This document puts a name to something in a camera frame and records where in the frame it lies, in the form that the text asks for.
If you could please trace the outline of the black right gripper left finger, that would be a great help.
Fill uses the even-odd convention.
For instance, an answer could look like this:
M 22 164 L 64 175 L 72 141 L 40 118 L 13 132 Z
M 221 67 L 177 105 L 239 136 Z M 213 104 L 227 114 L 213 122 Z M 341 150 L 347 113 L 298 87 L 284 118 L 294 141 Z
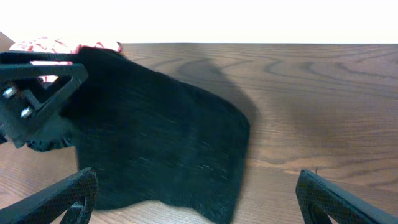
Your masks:
M 19 202 L 1 209 L 1 223 L 87 224 L 98 195 L 98 180 L 92 168 L 85 168 Z

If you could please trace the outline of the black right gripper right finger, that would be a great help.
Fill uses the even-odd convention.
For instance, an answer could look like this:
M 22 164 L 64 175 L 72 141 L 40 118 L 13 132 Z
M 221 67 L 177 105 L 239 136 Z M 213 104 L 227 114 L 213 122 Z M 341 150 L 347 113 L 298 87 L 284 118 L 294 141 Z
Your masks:
M 397 217 L 304 169 L 295 188 L 305 224 L 396 224 Z

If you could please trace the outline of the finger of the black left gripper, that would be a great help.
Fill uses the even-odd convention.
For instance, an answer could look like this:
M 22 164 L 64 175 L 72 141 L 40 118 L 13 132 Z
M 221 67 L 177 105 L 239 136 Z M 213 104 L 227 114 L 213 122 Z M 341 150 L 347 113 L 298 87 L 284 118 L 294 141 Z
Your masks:
M 22 147 L 88 78 L 77 54 L 1 53 L 1 139 Z

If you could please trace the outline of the black knit skirt with buttons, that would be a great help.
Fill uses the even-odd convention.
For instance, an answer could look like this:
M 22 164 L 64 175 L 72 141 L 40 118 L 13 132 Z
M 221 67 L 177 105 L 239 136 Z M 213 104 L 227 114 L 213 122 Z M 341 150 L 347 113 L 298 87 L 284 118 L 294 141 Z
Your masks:
M 228 101 L 107 49 L 82 48 L 89 76 L 60 116 L 27 142 L 46 152 L 73 146 L 96 172 L 96 208 L 146 200 L 230 223 L 250 125 Z

